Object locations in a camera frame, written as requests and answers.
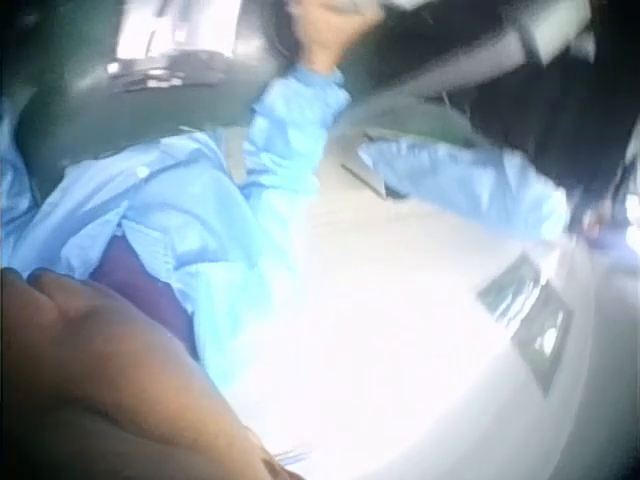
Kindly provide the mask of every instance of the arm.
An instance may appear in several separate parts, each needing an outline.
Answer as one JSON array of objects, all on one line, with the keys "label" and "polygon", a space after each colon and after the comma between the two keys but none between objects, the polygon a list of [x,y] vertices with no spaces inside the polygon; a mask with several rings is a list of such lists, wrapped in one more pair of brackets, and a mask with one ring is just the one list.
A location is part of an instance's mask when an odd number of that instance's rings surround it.
[{"label": "arm", "polygon": [[265,240],[284,255],[293,222],[317,191],[314,173],[328,129],[349,101],[336,65],[382,19],[378,10],[338,13],[333,0],[288,4],[303,47],[300,66],[275,80],[255,107],[245,145],[247,178],[241,186]]},{"label": "arm", "polygon": [[314,174],[328,129],[349,101],[341,80],[337,71],[326,75],[298,66],[273,81],[255,107],[241,191],[278,251],[288,248],[293,222],[317,191]]}]

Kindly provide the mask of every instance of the person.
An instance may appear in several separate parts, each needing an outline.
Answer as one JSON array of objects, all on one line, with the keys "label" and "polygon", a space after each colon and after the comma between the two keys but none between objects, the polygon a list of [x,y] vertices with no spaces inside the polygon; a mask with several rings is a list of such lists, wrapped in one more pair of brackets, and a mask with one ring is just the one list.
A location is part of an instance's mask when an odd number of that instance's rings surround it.
[{"label": "person", "polygon": [[221,394],[229,332],[277,296],[348,102],[336,66],[382,13],[291,9],[303,53],[255,106],[240,185],[197,132],[70,167],[37,208],[3,106],[3,457],[26,478],[297,478]]}]

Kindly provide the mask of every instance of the white surface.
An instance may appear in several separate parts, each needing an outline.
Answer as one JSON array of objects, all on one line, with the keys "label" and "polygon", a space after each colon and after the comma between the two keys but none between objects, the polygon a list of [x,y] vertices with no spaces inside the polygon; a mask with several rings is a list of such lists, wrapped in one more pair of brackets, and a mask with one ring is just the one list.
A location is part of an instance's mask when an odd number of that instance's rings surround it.
[{"label": "white surface", "polygon": [[[570,243],[523,245],[416,202],[376,197],[332,149],[303,237],[308,295],[261,335],[231,402],[314,479],[546,479],[588,367],[591,269]],[[545,400],[475,299],[528,250],[573,307]]]}]

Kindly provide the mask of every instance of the maroon undershirt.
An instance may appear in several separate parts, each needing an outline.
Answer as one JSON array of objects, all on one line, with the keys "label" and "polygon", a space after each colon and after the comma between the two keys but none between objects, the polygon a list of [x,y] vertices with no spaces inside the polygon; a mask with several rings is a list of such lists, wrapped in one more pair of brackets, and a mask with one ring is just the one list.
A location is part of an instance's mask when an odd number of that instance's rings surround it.
[{"label": "maroon undershirt", "polygon": [[89,278],[109,287],[165,327],[184,344],[194,359],[198,359],[191,316],[171,286],[147,272],[126,237],[111,238]]}]

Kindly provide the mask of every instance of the light blue shirt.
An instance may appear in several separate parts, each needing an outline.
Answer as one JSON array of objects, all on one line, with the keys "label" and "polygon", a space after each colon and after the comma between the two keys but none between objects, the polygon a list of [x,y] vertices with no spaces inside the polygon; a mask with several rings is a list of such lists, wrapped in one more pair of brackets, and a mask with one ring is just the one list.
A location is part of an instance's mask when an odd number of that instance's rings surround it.
[{"label": "light blue shirt", "polygon": [[224,390],[243,368],[239,334],[269,318],[292,284],[291,228],[317,191],[327,131],[349,101],[341,82],[337,72],[297,67],[271,83],[255,105],[241,185],[222,136],[198,132],[69,167],[39,209],[3,109],[3,266],[86,279],[111,237],[125,235],[193,316],[203,366]]}]

